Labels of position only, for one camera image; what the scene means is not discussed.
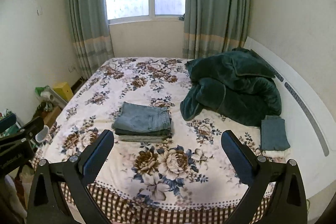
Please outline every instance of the striped curtain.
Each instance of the striped curtain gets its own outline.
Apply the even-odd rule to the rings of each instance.
[[[114,57],[105,0],[68,0],[73,46],[88,79],[106,60]]]
[[[184,58],[243,47],[250,0],[185,0]]]

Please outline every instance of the stack of folded clothes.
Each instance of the stack of folded clothes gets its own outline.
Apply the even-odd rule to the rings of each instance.
[[[171,136],[166,107],[135,105],[124,102],[113,126],[119,141],[161,143]]]
[[[262,154],[266,157],[285,158],[291,147],[288,143],[285,120],[280,116],[266,115],[260,129]]]

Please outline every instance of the floral bedspread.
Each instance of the floral bedspread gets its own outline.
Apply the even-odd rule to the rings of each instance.
[[[247,185],[241,184],[222,150],[221,134],[232,130],[257,155],[260,132],[209,110],[203,110],[190,122],[184,121],[179,104],[191,87],[186,61],[107,61],[62,111],[34,162],[42,158],[59,162],[80,154],[104,129],[113,130],[111,126],[124,101],[165,106],[172,118],[172,138],[160,144],[115,138],[114,147],[89,190],[106,215],[120,223],[151,223],[154,218],[160,223],[168,223],[170,218],[174,223],[189,223],[200,217],[207,223],[227,218]],[[73,202],[67,187],[63,187],[66,198]],[[270,184],[265,200],[272,190]]]

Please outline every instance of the green plush blanket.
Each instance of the green plush blanket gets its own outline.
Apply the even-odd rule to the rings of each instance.
[[[246,126],[260,126],[266,115],[281,114],[281,98],[274,73],[249,50],[199,58],[186,63],[193,82],[180,104],[184,120],[190,121],[204,107]]]

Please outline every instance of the cardboard box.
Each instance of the cardboard box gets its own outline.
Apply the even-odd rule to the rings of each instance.
[[[53,110],[49,112],[47,116],[43,119],[44,124],[51,128],[61,112],[62,110],[59,108],[59,106],[54,107]]]
[[[67,102],[74,96],[68,82],[62,82],[54,86],[55,92]]]

